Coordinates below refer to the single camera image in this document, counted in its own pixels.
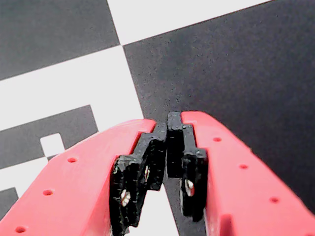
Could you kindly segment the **red gripper finger with black pad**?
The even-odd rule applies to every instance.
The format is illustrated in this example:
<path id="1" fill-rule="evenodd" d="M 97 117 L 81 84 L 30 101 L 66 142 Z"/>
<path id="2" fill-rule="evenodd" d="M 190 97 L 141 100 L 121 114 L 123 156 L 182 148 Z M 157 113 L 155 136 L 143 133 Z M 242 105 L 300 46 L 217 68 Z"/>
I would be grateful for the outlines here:
<path id="1" fill-rule="evenodd" d="M 312 236 L 315 216 L 253 151 L 212 116 L 170 112 L 167 175 L 184 216 L 209 236 Z"/>
<path id="2" fill-rule="evenodd" d="M 3 236 L 122 236 L 164 176 L 167 126 L 136 119 L 53 157 L 0 222 Z"/>

